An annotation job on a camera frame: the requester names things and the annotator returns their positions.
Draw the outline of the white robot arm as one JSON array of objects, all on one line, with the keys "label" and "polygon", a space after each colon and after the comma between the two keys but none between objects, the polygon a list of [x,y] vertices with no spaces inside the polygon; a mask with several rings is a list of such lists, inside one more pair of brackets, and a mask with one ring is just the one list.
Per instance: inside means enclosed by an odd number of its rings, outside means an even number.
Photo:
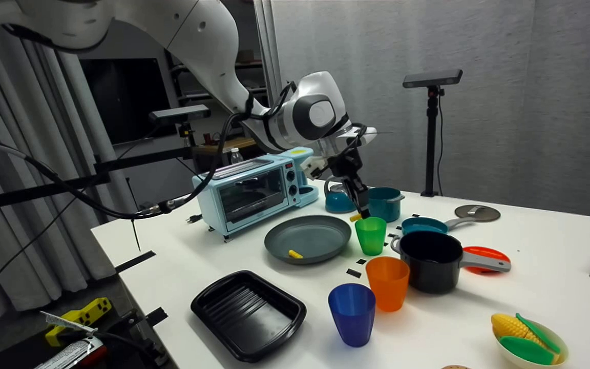
[{"label": "white robot arm", "polygon": [[271,106],[257,102],[236,73],[240,34],[222,0],[0,0],[0,26],[62,51],[98,46],[112,23],[143,30],[172,53],[266,150],[320,146],[312,174],[329,169],[355,209],[368,215],[358,147],[376,129],[349,118],[329,72],[308,73]]}]

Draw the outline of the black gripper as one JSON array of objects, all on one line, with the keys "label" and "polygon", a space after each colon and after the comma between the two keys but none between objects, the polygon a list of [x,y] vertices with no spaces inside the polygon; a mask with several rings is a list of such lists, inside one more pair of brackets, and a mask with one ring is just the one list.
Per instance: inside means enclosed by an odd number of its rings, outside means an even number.
[{"label": "black gripper", "polygon": [[358,169],[362,167],[362,159],[357,147],[346,147],[337,155],[331,155],[327,159],[327,167],[337,178],[346,181],[349,196],[352,198],[352,204],[357,206],[361,216],[368,216],[368,186],[361,181]]}]

